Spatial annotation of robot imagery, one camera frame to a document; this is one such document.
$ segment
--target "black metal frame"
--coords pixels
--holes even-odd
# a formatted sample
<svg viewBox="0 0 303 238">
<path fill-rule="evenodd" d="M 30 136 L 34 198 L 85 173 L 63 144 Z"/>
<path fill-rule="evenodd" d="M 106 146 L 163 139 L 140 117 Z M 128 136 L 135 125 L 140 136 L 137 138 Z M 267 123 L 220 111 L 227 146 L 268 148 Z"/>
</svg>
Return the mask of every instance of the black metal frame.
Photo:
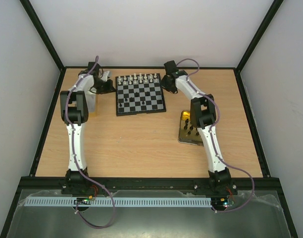
<svg viewBox="0 0 303 238">
<path fill-rule="evenodd" d="M 32 20 L 36 30 L 40 34 L 45 46 L 47 47 L 50 55 L 53 60 L 57 64 L 60 70 L 60 76 L 58 79 L 58 83 L 55 89 L 55 93 L 53 95 L 50 109 L 48 115 L 46 117 L 45 125 L 43 128 L 43 132 L 40 138 L 40 142 L 38 144 L 38 148 L 34 157 L 34 161 L 30 170 L 30 176 L 22 177 L 20 183 L 18 185 L 17 191 L 15 193 L 12 205 L 10 207 L 8 216 L 6 218 L 6 222 L 4 224 L 1 236 L 2 238 L 7 236 L 19 197 L 20 193 L 23 189 L 62 189 L 62 185 L 64 182 L 64 178 L 54 178 L 54 177 L 35 177 L 35 173 L 38 167 L 38 162 L 40 155 L 43 150 L 43 146 L 46 140 L 47 132 L 51 123 L 52 115 L 55 109 L 55 105 L 60 93 L 60 88 L 63 82 L 63 78 L 67 68 L 87 68 L 87 66 L 67 66 L 64 67 L 62 64 L 58 54 L 56 53 L 55 48 L 53 47 L 45 29 L 43 28 L 40 20 L 38 19 L 37 14 L 35 13 L 32 5 L 29 0 L 20 0 L 23 7 L 25 8 L 28 16 Z M 259 40 L 263 36 L 265 30 L 270 24 L 272 18 L 276 14 L 283 0 L 274 0 L 271 5 L 269 11 L 267 12 L 265 18 L 263 19 L 260 27 L 258 28 L 256 34 L 254 35 L 251 43 L 249 44 L 246 52 L 244 53 L 240 63 L 237 68 L 234 67 L 201 67 L 200 69 L 231 69 L 234 71 L 236 81 L 238 84 L 239 92 L 242 98 L 243 106 L 245 109 L 245 113 L 247 116 L 248 124 L 251 130 L 253 142 L 255 145 L 256 153 L 258 156 L 258 161 L 261 167 L 261 171 L 263 174 L 263 178 L 254 178 L 255 181 L 255 189 L 256 190 L 275 190 L 278 193 L 279 200 L 281 206 L 284 209 L 284 214 L 286 217 L 286 221 L 290 230 L 292 237 L 297 238 L 297 232 L 292 221 L 289 208 L 287 205 L 287 201 L 285 199 L 285 195 L 283 193 L 280 181 L 278 178 L 271 178 L 269 168 L 267 165 L 267 161 L 260 143 L 260 139 L 258 136 L 258 132 L 256 129 L 256 125 L 253 119 L 252 111 L 249 105 L 249 101 L 245 92 L 245 88 L 243 86 L 243 81 L 241 79 L 241 71 L 257 46 Z M 109 66 L 105 68 L 153 68 L 153 69 L 163 69 L 162 66 Z M 196 67 L 182 67 L 182 69 L 196 69 Z M 182 192 L 192 192 L 194 194 L 204 194 L 209 197 L 215 197 L 209 190 L 209 178 L 93 178 L 94 180 L 104 184 L 107 189 L 111 191 L 117 190 L 179 190 Z M 234 178 L 233 179 L 237 190 L 251 190 L 252 183 L 249 178 Z"/>
</svg>

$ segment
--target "gray wall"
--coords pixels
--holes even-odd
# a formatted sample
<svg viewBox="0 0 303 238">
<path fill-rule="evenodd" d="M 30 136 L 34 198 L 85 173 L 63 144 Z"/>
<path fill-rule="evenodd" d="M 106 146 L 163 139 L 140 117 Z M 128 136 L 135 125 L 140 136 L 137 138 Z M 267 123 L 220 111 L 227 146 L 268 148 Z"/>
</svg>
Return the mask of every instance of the gray wall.
<svg viewBox="0 0 303 238">
<path fill-rule="evenodd" d="M 59 70 L 18 0 L 0 0 L 0 232 L 27 176 Z"/>
<path fill-rule="evenodd" d="M 286 0 L 242 71 L 271 175 L 303 238 L 303 0 Z"/>
<path fill-rule="evenodd" d="M 31 0 L 64 65 L 237 66 L 273 0 Z"/>
</svg>

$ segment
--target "wall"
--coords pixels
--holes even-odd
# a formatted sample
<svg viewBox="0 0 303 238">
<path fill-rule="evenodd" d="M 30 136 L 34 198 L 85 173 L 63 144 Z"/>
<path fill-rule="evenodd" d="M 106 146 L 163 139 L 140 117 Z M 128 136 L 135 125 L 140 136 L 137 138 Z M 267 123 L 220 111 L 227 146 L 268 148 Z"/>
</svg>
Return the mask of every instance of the wall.
<svg viewBox="0 0 303 238">
<path fill-rule="evenodd" d="M 236 67 L 272 0 L 31 0 L 64 65 Z"/>
<path fill-rule="evenodd" d="M 59 70 L 18 0 L 0 0 L 0 232 L 31 167 Z"/>
<path fill-rule="evenodd" d="M 242 71 L 271 175 L 303 237 L 303 0 L 286 0 Z"/>
</svg>

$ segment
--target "circuit board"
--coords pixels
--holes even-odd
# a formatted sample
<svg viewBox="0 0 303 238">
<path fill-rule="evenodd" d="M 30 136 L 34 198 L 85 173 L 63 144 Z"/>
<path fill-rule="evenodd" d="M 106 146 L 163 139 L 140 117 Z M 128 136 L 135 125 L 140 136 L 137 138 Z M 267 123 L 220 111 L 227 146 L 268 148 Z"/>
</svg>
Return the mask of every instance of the circuit board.
<svg viewBox="0 0 303 238">
<path fill-rule="evenodd" d="M 116 77 L 116 115 L 165 112 L 160 80 L 159 73 Z"/>
</svg>

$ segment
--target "wooden tabletop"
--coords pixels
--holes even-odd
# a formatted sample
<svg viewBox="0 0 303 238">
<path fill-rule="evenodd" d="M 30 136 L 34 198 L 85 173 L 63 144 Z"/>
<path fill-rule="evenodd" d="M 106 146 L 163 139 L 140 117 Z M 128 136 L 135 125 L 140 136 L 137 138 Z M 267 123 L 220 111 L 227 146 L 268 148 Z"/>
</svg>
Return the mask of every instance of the wooden tabletop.
<svg viewBox="0 0 303 238">
<path fill-rule="evenodd" d="M 134 73 L 160 73 L 163 69 L 109 69 L 116 76 Z M 81 69 L 67 69 L 61 90 L 74 85 Z M 262 177 L 252 136 L 233 70 L 202 69 L 192 81 L 212 94 L 221 111 L 216 126 L 224 160 Z M 98 115 L 89 118 L 85 129 L 85 156 L 91 177 L 207 178 L 204 147 L 178 142 L 178 127 L 190 101 L 182 92 L 164 90 L 167 112 L 116 116 L 115 93 L 98 95 Z M 59 99 L 40 158 L 36 176 L 64 177 L 68 169 L 69 144 L 60 117 Z M 231 176 L 246 177 L 230 169 Z"/>
</svg>

